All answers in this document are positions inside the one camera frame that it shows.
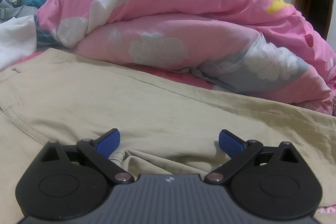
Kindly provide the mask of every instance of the khaki fabric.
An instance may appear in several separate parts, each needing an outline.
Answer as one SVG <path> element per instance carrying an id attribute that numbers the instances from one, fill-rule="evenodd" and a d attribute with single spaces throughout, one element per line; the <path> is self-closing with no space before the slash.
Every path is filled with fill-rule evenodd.
<path id="1" fill-rule="evenodd" d="M 336 204 L 332 116 L 175 83 L 55 49 L 0 73 L 0 108 L 3 223 L 19 220 L 15 185 L 45 142 L 74 144 L 111 128 L 120 130 L 121 144 L 110 159 L 135 176 L 205 175 L 229 160 L 217 142 L 223 128 L 269 146 L 291 141 L 323 186 L 321 205 Z M 336 223 L 336 214 L 318 217 Z"/>

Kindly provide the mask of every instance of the pink blanket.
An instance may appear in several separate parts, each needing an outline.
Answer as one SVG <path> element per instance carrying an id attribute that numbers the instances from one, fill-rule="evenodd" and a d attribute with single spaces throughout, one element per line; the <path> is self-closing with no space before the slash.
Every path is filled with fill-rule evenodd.
<path id="1" fill-rule="evenodd" d="M 206 23 L 205 26 L 204 22 L 207 22 L 205 17 L 215 19 L 214 22 L 248 25 L 249 30 L 253 28 L 264 35 L 263 41 L 257 46 L 254 39 L 246 40 L 245 44 L 237 43 L 234 39 L 230 44 L 224 41 L 221 44 L 218 42 L 220 35 L 216 34 L 208 38 L 212 42 L 210 44 L 206 39 L 202 43 L 192 44 L 190 41 L 193 37 L 199 36 L 199 32 L 193 35 L 190 32 L 174 32 L 174 28 L 169 23 L 165 28 L 161 26 L 157 30 L 154 28 L 149 31 L 153 24 L 150 20 L 151 16 L 166 13 L 201 15 L 203 26 L 198 28 L 206 33 L 211 33 L 213 24 Z M 115 22 L 143 16 L 149 17 L 137 21 L 134 25 L 138 27 L 137 31 L 134 33 L 127 31 L 131 26 L 128 22 L 120 32 L 121 36 L 126 37 L 126 47 L 129 47 L 127 58 L 133 58 L 131 60 L 133 63 L 155 65 L 157 61 L 147 58 L 147 63 L 144 63 L 142 53 L 136 56 L 136 51 L 146 50 L 146 48 L 140 48 L 141 40 L 142 42 L 144 39 L 150 40 L 154 44 L 153 47 L 159 47 L 162 43 L 173 43 L 180 49 L 186 49 L 186 51 L 176 52 L 175 58 L 179 62 L 173 62 L 172 67 L 170 67 L 172 63 L 163 62 L 156 67 L 177 70 L 186 66 L 190 71 L 197 69 L 198 71 L 194 73 L 199 77 L 233 92 L 298 104 L 331 114 L 332 91 L 335 90 L 336 76 L 335 54 L 301 14 L 283 0 L 48 0 L 37 12 L 36 23 L 38 37 L 42 42 L 56 42 L 73 48 L 87 36 L 85 41 L 91 43 L 92 47 L 90 51 L 82 51 L 81 54 L 92 57 L 95 55 L 93 51 L 98 52 L 100 46 L 98 47 L 97 44 L 97 47 L 94 47 L 98 40 L 93 34 L 92 36 L 88 34 L 105 24 L 117 24 Z M 242 32 L 249 33 L 247 28 Z M 147 33 L 147 35 L 141 36 L 140 33 Z M 130 39 L 134 39 L 139 44 L 132 47 Z M 186 57 L 191 51 L 198 54 L 192 55 L 192 58 Z M 239 56 L 243 60 L 242 64 L 239 63 Z M 104 56 L 96 55 L 95 58 L 103 59 Z M 130 60 L 127 58 L 124 62 L 129 63 Z M 204 67 L 206 62 L 224 69 L 221 69 L 220 74 L 215 73 L 207 66 Z M 277 64 L 275 74 L 270 73 L 268 69 L 272 64 Z M 256 79 L 260 80 L 258 88 L 241 88 L 245 75 L 234 74 L 237 67 L 248 71 L 249 74 L 254 73 L 256 77 L 253 78 L 255 80 L 253 85 L 257 82 Z"/>

